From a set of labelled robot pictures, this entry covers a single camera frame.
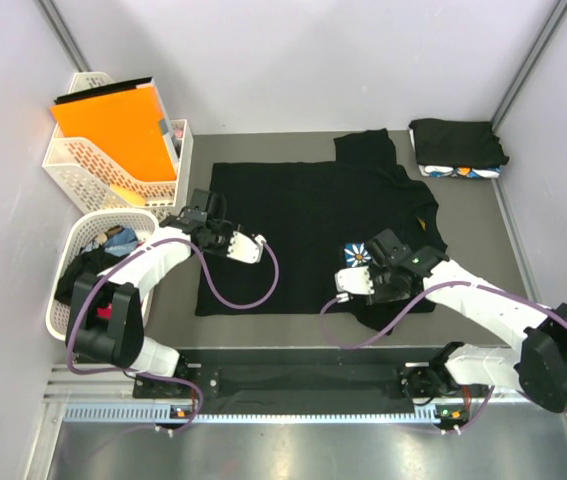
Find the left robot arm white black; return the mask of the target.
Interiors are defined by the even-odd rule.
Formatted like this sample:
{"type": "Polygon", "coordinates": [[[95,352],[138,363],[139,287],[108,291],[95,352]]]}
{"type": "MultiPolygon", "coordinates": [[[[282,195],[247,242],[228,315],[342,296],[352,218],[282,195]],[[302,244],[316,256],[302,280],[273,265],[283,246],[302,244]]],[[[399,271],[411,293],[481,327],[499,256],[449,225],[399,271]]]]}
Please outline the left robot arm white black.
{"type": "Polygon", "coordinates": [[[115,368],[155,376],[168,396],[189,387],[190,374],[179,353],[146,336],[142,303],[176,266],[196,253],[224,255],[234,226],[226,220],[220,193],[197,189],[178,214],[163,219],[152,235],[104,272],[85,273],[74,283],[65,344],[76,354],[115,368]]]}

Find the red garment in basket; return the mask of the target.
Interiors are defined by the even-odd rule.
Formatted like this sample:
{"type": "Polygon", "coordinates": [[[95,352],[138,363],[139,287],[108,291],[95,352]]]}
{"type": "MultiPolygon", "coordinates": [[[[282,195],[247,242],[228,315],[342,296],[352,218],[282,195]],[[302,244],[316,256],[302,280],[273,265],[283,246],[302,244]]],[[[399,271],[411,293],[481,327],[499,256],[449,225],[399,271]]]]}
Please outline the red garment in basket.
{"type": "MultiPolygon", "coordinates": [[[[127,240],[115,240],[110,239],[104,245],[104,270],[112,268],[124,258],[128,257],[141,242],[139,240],[132,240],[131,238],[127,240]]],[[[112,316],[112,305],[111,303],[101,302],[97,307],[97,316],[103,320],[110,320],[112,316]]]]}

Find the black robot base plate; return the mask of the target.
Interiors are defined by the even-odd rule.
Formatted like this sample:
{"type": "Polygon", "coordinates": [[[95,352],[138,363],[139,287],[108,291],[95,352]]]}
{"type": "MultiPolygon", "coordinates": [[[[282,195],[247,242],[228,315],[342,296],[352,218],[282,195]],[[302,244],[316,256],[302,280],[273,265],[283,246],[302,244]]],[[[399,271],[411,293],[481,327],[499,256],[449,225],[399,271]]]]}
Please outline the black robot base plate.
{"type": "Polygon", "coordinates": [[[411,413],[444,394],[419,373],[430,347],[190,348],[176,375],[200,388],[205,414],[411,413]]]}

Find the black garment in basket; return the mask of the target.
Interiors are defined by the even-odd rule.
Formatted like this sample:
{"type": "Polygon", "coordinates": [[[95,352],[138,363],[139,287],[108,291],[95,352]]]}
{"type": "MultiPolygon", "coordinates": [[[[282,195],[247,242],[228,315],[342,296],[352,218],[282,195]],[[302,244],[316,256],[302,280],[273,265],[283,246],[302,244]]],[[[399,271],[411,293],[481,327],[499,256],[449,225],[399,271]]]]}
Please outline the black garment in basket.
{"type": "Polygon", "coordinates": [[[83,274],[99,274],[119,263],[125,255],[116,256],[103,248],[80,253],[67,266],[59,278],[54,299],[61,304],[71,304],[73,288],[76,280],[83,274]]]}

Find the white perforated file organizer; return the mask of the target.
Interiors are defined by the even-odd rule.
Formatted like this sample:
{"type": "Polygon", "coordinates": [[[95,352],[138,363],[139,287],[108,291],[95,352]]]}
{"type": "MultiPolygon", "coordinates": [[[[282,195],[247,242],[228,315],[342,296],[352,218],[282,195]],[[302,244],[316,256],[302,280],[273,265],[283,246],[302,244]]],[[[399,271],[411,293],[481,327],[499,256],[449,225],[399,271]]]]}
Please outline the white perforated file organizer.
{"type": "MultiPolygon", "coordinates": [[[[81,73],[75,76],[67,94],[112,83],[116,82],[101,72],[81,73]]],[[[56,120],[42,167],[83,213],[135,207],[110,190],[110,185],[116,184],[146,199],[146,205],[138,208],[164,217],[185,203],[193,150],[188,122],[171,120],[169,117],[168,120],[175,132],[178,152],[175,166],[177,178],[174,181],[143,182],[133,178],[91,141],[83,137],[64,136],[56,120]]]]}

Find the black t shirt flower print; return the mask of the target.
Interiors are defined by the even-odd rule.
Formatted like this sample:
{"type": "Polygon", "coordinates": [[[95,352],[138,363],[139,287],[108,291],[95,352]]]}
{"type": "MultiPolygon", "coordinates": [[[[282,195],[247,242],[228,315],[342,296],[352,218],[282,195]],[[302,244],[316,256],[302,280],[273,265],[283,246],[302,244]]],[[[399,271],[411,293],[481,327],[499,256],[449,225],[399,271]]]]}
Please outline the black t shirt flower print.
{"type": "Polygon", "coordinates": [[[258,143],[211,137],[195,147],[204,189],[224,196],[227,220],[261,234],[275,252],[246,265],[209,255],[215,286],[200,281],[195,313],[231,315],[213,294],[247,304],[266,292],[256,315],[313,314],[336,294],[333,276],[353,245],[386,229],[413,251],[447,245],[437,226],[439,204],[399,161],[403,138],[387,129],[350,133],[322,144],[294,135],[258,143]]]}

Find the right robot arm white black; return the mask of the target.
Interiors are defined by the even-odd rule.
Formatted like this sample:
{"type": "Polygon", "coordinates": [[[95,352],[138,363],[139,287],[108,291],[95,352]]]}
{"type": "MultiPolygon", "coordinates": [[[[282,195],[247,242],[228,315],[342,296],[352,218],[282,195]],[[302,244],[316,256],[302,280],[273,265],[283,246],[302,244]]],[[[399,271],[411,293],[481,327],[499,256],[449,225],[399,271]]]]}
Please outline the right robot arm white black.
{"type": "Polygon", "coordinates": [[[428,300],[471,320],[501,347],[451,342],[430,362],[429,380],[450,396],[466,385],[516,390],[554,413],[567,411],[567,304],[555,308],[518,297],[473,275],[444,253],[413,251],[390,229],[366,242],[370,301],[428,300]]]}

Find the white oval laundry basket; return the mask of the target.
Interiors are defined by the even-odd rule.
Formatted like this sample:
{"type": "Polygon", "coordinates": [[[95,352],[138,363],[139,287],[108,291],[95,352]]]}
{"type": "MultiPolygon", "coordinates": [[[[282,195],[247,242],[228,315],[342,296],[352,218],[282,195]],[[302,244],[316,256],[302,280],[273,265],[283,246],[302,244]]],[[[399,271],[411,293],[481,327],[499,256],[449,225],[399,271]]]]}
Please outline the white oval laundry basket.
{"type": "Polygon", "coordinates": [[[82,216],[71,228],[57,265],[52,292],[49,297],[45,324],[50,335],[65,340],[70,308],[54,298],[58,280],[81,250],[98,234],[114,226],[130,227],[140,242],[147,240],[159,227],[159,221],[150,211],[135,208],[99,210],[82,216]]]}

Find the folded black t shirt stack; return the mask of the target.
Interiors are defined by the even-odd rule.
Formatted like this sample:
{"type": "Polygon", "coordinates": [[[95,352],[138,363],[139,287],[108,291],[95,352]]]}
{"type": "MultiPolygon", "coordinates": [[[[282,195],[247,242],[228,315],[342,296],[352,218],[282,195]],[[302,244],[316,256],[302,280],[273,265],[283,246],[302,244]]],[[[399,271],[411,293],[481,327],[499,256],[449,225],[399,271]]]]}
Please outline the folded black t shirt stack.
{"type": "Polygon", "coordinates": [[[421,118],[408,132],[425,177],[495,179],[510,160],[490,121],[421,118]]]}

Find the orange folder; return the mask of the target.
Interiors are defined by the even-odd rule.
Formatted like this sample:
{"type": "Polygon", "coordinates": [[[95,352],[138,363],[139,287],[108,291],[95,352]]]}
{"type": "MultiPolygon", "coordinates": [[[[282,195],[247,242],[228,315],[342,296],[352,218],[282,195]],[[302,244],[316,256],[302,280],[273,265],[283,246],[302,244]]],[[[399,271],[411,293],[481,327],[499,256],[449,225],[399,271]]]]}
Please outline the orange folder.
{"type": "Polygon", "coordinates": [[[174,181],[176,137],[154,79],[149,85],[50,107],[66,137],[83,137],[133,178],[174,181]]]}

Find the aluminium frame rail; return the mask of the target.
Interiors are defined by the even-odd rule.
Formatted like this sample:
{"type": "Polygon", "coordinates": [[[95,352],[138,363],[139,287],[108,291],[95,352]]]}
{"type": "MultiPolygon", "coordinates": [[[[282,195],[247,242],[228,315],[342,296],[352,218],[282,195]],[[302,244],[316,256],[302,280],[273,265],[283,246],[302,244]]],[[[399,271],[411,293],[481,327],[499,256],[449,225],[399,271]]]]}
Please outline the aluminium frame rail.
{"type": "Polygon", "coordinates": [[[53,369],[47,401],[67,422],[208,424],[466,424],[488,390],[441,393],[420,365],[213,363],[186,366],[183,383],[110,372],[53,369]]]}

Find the black folder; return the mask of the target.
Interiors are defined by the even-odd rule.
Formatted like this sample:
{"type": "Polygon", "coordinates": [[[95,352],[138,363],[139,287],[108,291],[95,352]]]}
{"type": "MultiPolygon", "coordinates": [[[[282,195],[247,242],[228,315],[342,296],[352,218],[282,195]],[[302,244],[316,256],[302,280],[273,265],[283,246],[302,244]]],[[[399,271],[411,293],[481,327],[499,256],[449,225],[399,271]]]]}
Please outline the black folder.
{"type": "Polygon", "coordinates": [[[136,89],[145,85],[149,85],[152,82],[152,77],[143,77],[138,79],[126,80],[121,82],[116,82],[112,84],[102,85],[95,88],[90,88],[82,91],[77,91],[62,95],[54,100],[55,105],[61,105],[66,103],[72,103],[79,100],[84,100],[88,98],[110,95],[114,93],[119,93],[127,90],[136,89]]]}

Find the blue garment in basket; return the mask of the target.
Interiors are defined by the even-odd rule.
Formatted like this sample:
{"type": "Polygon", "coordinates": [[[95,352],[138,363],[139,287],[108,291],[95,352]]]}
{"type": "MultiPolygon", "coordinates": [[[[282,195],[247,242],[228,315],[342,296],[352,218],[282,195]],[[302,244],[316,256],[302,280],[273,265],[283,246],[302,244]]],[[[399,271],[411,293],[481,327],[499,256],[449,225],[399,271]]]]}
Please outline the blue garment in basket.
{"type": "Polygon", "coordinates": [[[135,231],[128,227],[115,226],[97,234],[83,249],[82,253],[103,249],[115,257],[124,257],[139,245],[135,231]]]}

